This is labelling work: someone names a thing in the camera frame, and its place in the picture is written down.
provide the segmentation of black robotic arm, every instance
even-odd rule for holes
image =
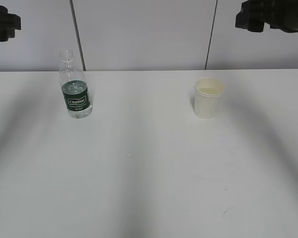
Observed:
[[[0,42],[14,38],[15,30],[21,30],[21,18],[8,13],[8,9],[0,6]]]
[[[235,26],[262,32],[265,23],[287,33],[298,33],[298,0],[248,0],[236,16]]]

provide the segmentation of plastic water bottle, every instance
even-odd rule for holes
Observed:
[[[72,118],[85,118],[92,112],[85,76],[75,62],[73,51],[60,52],[60,83]]]

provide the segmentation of green bottle label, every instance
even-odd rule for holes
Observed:
[[[89,107],[90,101],[89,101],[89,95],[88,90],[79,93],[79,94],[66,94],[63,93],[66,106],[68,110],[79,112],[83,111],[86,108]]]

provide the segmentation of paper cup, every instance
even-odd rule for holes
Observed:
[[[195,84],[194,113],[201,119],[214,116],[224,84],[216,78],[204,77]]]

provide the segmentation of table surface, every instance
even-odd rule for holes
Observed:
[[[0,72],[0,238],[298,238],[298,70],[85,75],[73,119],[57,72]]]

